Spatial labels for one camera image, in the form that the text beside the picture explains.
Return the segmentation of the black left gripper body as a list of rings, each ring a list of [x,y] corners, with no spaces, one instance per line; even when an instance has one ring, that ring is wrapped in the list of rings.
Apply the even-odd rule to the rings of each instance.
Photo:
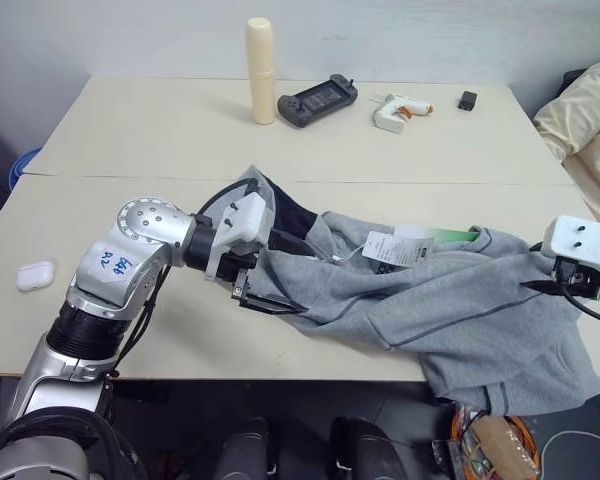
[[[231,297],[244,302],[247,297],[248,274],[259,259],[259,251],[236,252],[229,250],[220,256],[216,278],[231,285]]]

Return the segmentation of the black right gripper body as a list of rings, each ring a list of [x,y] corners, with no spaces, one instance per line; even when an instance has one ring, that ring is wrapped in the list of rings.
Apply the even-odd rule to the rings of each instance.
[[[573,297],[588,300],[600,298],[600,273],[592,267],[585,266],[576,260],[558,256],[552,272],[554,287],[551,295]]]

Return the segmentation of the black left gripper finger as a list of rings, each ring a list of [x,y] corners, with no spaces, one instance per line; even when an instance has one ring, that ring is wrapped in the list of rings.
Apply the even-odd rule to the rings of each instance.
[[[301,305],[286,296],[247,294],[247,307],[256,311],[300,311]]]
[[[296,308],[289,303],[272,301],[267,299],[247,298],[246,300],[241,300],[239,302],[239,305],[242,308],[257,311],[260,313],[265,313],[268,315],[286,315],[294,314],[296,312]]]

